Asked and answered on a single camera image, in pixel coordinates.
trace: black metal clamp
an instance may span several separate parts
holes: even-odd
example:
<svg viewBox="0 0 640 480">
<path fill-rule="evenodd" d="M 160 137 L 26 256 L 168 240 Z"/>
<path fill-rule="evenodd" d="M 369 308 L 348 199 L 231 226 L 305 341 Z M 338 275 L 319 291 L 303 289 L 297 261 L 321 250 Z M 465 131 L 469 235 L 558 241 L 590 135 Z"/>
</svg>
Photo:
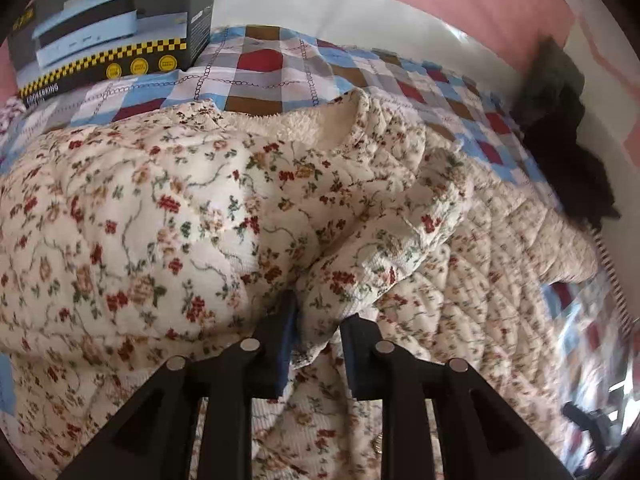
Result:
<svg viewBox="0 0 640 480">
<path fill-rule="evenodd" d="M 209 398 L 198 478 L 251 478 L 251 399 L 287 384 L 297 305 L 286 291 L 251 338 L 217 357 L 173 356 L 118 410 L 59 480 L 186 480 L 200 401 Z"/>
<path fill-rule="evenodd" d="M 351 393 L 383 400 L 382 480 L 435 478 L 425 399 L 433 401 L 447 480 L 573 479 L 464 359 L 417 359 L 358 314 L 340 334 Z"/>
<path fill-rule="evenodd" d="M 277 399 L 287 382 L 296 299 L 251 338 L 217 357 L 171 357 L 94 436 L 59 480 L 186 480 L 200 400 L 209 398 L 198 478 L 250 480 L 251 399 Z M 447 480 L 573 477 L 500 395 L 464 360 L 422 361 L 383 340 L 357 314 L 340 325 L 349 387 L 383 400 L 382 480 L 433 480 L 425 399 L 433 399 Z"/>
</svg>

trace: floral blanket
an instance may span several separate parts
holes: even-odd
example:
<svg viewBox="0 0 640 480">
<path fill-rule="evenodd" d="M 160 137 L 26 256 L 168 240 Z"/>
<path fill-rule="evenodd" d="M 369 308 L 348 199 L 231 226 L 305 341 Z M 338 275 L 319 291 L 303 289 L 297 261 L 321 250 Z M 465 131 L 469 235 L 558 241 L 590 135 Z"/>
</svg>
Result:
<svg viewBox="0 0 640 480">
<path fill-rule="evenodd" d="M 540 285 L 593 275 L 593 248 L 410 106 L 354 90 L 263 118 L 192 102 L 48 132 L 0 201 L 2 430 L 40 478 L 165 359 L 221 351 L 289 285 L 301 343 L 284 397 L 254 400 L 254 478 L 378 477 L 382 406 L 350 397 L 335 331 L 355 312 L 420 358 L 467 359 L 561 447 Z"/>
</svg>

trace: silver rivet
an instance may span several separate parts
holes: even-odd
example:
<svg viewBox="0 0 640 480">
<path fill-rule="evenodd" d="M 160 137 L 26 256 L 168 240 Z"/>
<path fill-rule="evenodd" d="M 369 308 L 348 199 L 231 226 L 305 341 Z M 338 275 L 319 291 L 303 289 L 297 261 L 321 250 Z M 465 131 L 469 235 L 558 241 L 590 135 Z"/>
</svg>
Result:
<svg viewBox="0 0 640 480">
<path fill-rule="evenodd" d="M 375 451 L 377 455 L 382 455 L 382 433 L 371 441 L 371 447 L 373 447 L 373 451 Z"/>
<path fill-rule="evenodd" d="M 454 372 L 466 372 L 467 370 L 469 370 L 469 363 L 467 363 L 460 357 L 454 357 L 451 361 L 449 361 L 449 367 Z"/>
<path fill-rule="evenodd" d="M 174 355 L 173 357 L 169 357 L 169 360 L 166 362 L 166 367 L 172 372 L 177 372 L 178 370 L 182 370 L 185 364 L 187 364 L 187 359 L 181 355 Z"/>
<path fill-rule="evenodd" d="M 253 337 L 248 337 L 247 339 L 243 339 L 240 343 L 240 348 L 245 352 L 254 352 L 258 348 L 260 348 L 260 341 L 254 339 Z"/>
<path fill-rule="evenodd" d="M 391 354 L 396 349 L 396 345 L 394 345 L 391 341 L 387 341 L 383 339 L 382 341 L 378 341 L 376 343 L 376 350 L 381 354 Z"/>
</svg>

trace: product box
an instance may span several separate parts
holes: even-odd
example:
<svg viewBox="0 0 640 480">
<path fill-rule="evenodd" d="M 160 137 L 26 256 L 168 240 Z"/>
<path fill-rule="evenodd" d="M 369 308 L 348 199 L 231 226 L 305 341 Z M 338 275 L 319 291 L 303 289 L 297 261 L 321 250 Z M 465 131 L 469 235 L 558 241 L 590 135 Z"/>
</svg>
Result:
<svg viewBox="0 0 640 480">
<path fill-rule="evenodd" d="M 186 70 L 209 40 L 213 0 L 34 0 L 8 44 L 30 107 L 107 78 Z"/>
</svg>

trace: checkered blanket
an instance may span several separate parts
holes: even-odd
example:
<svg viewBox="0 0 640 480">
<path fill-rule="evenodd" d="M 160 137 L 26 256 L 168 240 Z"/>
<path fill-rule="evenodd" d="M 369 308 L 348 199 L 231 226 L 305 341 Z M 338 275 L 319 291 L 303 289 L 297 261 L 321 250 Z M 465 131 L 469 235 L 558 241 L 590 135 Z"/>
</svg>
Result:
<svg viewBox="0 0 640 480">
<path fill-rule="evenodd" d="M 337 46 L 286 28 L 262 26 L 214 31 L 209 46 L 187 72 L 106 80 L 40 104 L 0 137 L 0 173 L 9 170 L 31 139 L 63 126 L 107 124 L 198 99 L 212 99 L 221 110 L 276 114 L 317 106 L 354 87 L 372 94 L 385 92 L 398 106 L 415 108 L 432 128 L 461 140 L 466 153 L 489 163 L 503 180 L 534 186 L 543 200 L 553 202 L 550 187 L 517 139 L 516 124 L 499 99 L 479 91 L 473 81 L 430 62 Z M 591 288 L 605 290 L 606 284 L 596 285 Z M 573 292 L 580 300 L 580 294 Z M 552 314 L 564 327 L 562 359 L 570 369 L 573 350 L 584 345 L 584 319 L 568 315 L 578 310 L 575 302 L 570 302 L 571 309 L 554 307 L 564 301 L 561 289 L 550 287 L 546 295 Z M 573 381 L 568 398 L 580 402 L 589 391 L 589 380 L 585 374 L 577 384 L 575 377 L 568 378 Z M 575 463 L 577 451 L 568 443 L 565 460 Z"/>
</svg>

